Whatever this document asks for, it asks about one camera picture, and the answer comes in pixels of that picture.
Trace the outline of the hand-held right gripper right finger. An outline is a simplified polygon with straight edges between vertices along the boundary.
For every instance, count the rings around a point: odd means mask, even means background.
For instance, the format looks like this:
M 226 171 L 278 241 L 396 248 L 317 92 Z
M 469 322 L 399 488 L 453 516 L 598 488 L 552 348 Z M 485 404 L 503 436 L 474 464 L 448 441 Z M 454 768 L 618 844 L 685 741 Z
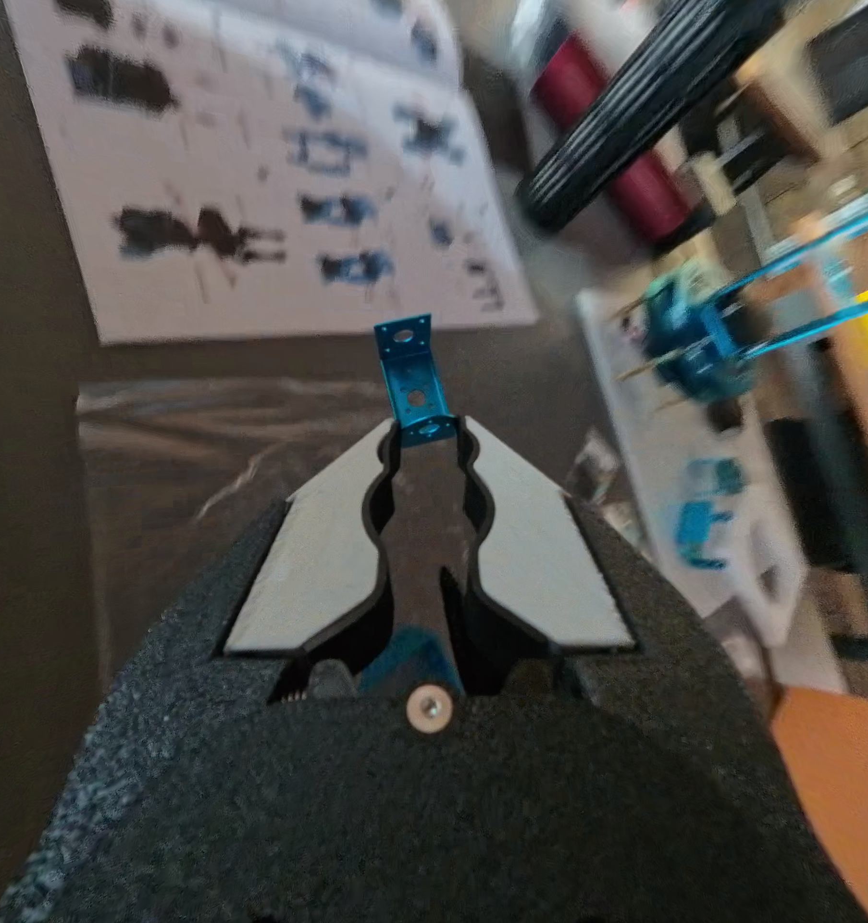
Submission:
M 529 664 L 553 676 L 574 656 L 635 652 L 569 494 L 472 417 L 456 435 L 473 538 L 463 588 L 447 572 L 441 588 L 463 691 L 496 696 Z

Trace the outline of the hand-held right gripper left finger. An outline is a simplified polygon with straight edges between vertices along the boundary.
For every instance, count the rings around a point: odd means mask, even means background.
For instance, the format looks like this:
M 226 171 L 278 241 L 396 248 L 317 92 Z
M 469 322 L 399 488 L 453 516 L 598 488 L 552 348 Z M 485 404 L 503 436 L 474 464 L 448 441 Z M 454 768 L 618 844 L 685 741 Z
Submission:
M 382 532 L 399 448 L 398 426 L 384 419 L 288 497 L 225 656 L 338 660 L 357 675 L 383 651 L 394 603 Z

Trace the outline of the large clear plastic bag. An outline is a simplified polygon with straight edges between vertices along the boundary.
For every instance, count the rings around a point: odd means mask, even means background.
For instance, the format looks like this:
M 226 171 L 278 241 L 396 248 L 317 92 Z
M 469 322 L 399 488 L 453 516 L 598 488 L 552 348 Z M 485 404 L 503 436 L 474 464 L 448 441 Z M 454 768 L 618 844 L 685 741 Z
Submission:
M 229 590 L 228 603 L 217 606 L 223 614 L 215 617 L 214 639 L 202 643 L 202 659 L 277 661 L 278 699 L 302 691 L 316 696 L 322 680 L 359 690 L 362 671 L 354 675 L 338 660 L 233 658 L 222 649 L 288 497 L 377 424 L 394 420 L 384 386 L 294 378 L 91 385 L 80 392 L 76 415 L 105 688 L 203 570 L 206 552 L 219 550 L 226 562 L 229 544 L 267 512 L 270 523 L 255 540 L 254 562 L 240 565 L 240 589 Z M 463 513 L 457 437 L 404 448 L 398 432 L 394 513 L 382 532 L 393 633 L 403 626 L 437 632 L 458 672 L 441 588 L 445 572 L 463 588 L 473 538 Z

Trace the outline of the small blue L bracket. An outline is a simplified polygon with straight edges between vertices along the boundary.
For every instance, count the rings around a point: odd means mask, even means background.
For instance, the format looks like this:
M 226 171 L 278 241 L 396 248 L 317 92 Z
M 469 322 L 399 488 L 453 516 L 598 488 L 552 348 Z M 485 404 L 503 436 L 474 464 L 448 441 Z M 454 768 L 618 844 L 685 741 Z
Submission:
M 456 438 L 456 417 L 431 349 L 431 326 L 431 315 L 424 314 L 386 321 L 373 329 L 404 448 Z

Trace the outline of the blue acrylic robot base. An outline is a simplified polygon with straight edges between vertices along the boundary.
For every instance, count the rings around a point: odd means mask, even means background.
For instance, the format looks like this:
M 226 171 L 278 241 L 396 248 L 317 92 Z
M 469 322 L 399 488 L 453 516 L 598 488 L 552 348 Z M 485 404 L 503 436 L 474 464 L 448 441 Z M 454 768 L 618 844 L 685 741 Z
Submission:
M 854 293 L 850 268 L 838 256 L 839 244 L 867 234 L 868 195 L 832 214 L 831 225 L 821 225 L 817 237 L 777 245 L 774 259 L 736 281 L 713 286 L 709 266 L 699 260 L 660 276 L 621 310 L 623 317 L 639 312 L 644 322 L 638 340 L 643 361 L 620 371 L 616 382 L 651 373 L 679 399 L 701 405 L 747 394 L 763 356 L 820 340 L 868 316 L 868 295 Z M 772 326 L 766 332 L 753 328 L 763 317 L 750 306 L 753 287 L 784 280 L 806 266 L 820 272 L 833 307 L 780 332 Z

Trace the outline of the dark grey desk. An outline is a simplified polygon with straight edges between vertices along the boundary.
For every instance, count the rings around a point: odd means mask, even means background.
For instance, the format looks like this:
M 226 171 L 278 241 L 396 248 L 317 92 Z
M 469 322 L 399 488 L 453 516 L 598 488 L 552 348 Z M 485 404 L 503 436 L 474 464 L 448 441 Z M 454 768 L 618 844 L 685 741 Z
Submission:
M 71 245 L 0 12 L 0 850 L 62 780 L 96 691 Z M 102 704 L 53 823 L 59 921 L 784 921 L 800 821 L 723 652 L 615 530 L 572 507 L 643 652 L 561 693 L 269 702 L 279 663 L 211 656 L 273 502 L 190 583 Z

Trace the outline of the white foam sheet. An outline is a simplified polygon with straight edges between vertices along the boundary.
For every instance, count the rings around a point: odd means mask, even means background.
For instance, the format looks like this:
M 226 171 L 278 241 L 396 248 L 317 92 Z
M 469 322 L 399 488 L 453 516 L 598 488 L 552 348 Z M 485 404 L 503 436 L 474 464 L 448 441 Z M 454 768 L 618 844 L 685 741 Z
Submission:
M 767 448 L 753 399 L 741 401 L 740 431 L 718 436 L 696 404 L 679 400 L 650 373 L 619 380 L 639 363 L 638 346 L 613 309 L 621 297 L 592 288 L 574 299 L 620 456 L 632 483 L 648 548 L 659 571 L 701 617 L 738 603 L 763 646 L 786 644 L 804 590 L 807 564 Z M 725 567 L 695 567 L 679 549 L 682 509 L 702 500 L 710 463 L 731 459 L 744 474 L 739 496 L 708 498 L 729 522 L 712 525 L 700 555 Z

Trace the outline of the orange cardboard box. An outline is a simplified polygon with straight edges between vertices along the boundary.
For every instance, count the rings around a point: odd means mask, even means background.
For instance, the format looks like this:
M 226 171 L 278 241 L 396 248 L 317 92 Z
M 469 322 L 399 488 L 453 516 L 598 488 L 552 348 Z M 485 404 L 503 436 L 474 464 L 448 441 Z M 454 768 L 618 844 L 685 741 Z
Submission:
M 788 686 L 771 727 L 812 828 L 868 913 L 868 698 Z

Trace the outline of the maroon cylinder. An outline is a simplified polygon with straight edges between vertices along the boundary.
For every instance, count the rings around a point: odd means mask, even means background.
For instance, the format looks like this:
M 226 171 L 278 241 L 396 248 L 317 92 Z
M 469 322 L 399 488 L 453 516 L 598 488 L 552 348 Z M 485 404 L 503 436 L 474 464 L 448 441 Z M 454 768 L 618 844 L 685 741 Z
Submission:
M 535 60 L 531 98 L 562 135 L 601 95 L 610 73 L 563 17 L 551 25 Z M 716 218 L 707 202 L 692 199 L 656 151 L 639 156 L 603 191 L 636 236 L 659 253 L 689 241 Z

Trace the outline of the printed instruction manual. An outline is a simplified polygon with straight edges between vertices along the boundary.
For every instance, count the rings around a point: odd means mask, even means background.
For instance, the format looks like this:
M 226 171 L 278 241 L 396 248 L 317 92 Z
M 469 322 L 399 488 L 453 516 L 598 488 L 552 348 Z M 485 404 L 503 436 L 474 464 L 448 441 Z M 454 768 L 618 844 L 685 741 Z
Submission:
M 6 2 L 102 344 L 537 319 L 443 2 Z

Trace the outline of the black ribbed cylinder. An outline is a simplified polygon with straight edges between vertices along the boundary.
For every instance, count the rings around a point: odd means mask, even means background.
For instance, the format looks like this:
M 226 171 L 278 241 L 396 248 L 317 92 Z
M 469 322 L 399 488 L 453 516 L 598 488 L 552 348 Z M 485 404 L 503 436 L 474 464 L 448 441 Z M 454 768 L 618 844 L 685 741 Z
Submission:
M 785 2 L 670 2 L 517 197 L 536 227 L 565 228 L 784 23 Z

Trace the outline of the small blue metal bracket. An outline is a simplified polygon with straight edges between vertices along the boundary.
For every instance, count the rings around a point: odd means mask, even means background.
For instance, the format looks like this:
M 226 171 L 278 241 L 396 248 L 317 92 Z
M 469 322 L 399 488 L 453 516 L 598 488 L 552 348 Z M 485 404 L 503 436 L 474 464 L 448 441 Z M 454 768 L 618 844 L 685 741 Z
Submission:
M 691 499 L 713 500 L 743 495 L 749 478 L 736 457 L 695 458 L 687 465 L 687 484 Z

